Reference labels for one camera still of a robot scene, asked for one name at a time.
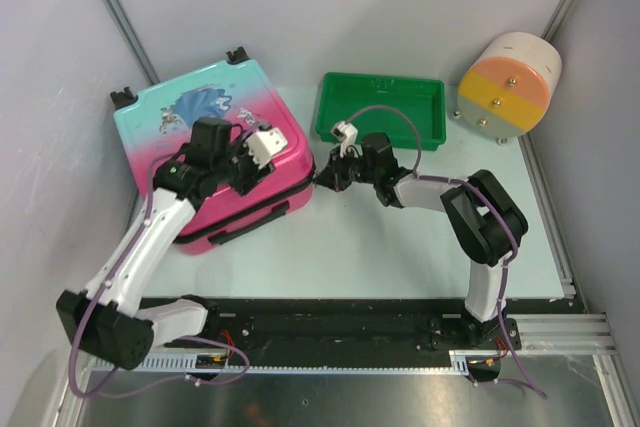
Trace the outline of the pink and teal kids suitcase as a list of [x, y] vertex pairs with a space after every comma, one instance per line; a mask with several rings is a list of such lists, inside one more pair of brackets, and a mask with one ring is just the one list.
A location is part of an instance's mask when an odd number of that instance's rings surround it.
[[174, 240], [203, 254], [305, 206], [315, 164], [309, 141], [257, 61], [225, 61], [139, 92], [110, 94], [142, 195], [152, 175], [195, 201]]

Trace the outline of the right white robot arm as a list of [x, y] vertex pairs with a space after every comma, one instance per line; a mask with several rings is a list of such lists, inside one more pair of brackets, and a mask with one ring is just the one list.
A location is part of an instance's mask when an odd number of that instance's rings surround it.
[[466, 179], [419, 174], [400, 166], [387, 135], [373, 133], [360, 148], [331, 150], [315, 183], [335, 192], [368, 184], [385, 207], [444, 213], [470, 259], [461, 317], [445, 333], [473, 348], [484, 348], [496, 338], [505, 326], [509, 265], [529, 226], [492, 172], [479, 170]]

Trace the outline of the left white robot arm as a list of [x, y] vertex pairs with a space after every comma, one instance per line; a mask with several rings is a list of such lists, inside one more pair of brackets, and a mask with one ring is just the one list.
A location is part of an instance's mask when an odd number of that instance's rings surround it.
[[190, 296], [143, 309], [147, 283], [180, 231], [222, 186], [245, 195], [274, 169], [288, 141], [270, 124], [234, 136], [224, 119], [203, 117], [188, 142], [154, 160], [137, 219], [109, 260], [79, 292], [64, 291], [56, 310], [71, 342], [69, 363], [84, 352], [121, 369], [138, 367], [157, 346], [189, 337], [214, 344], [220, 321]]

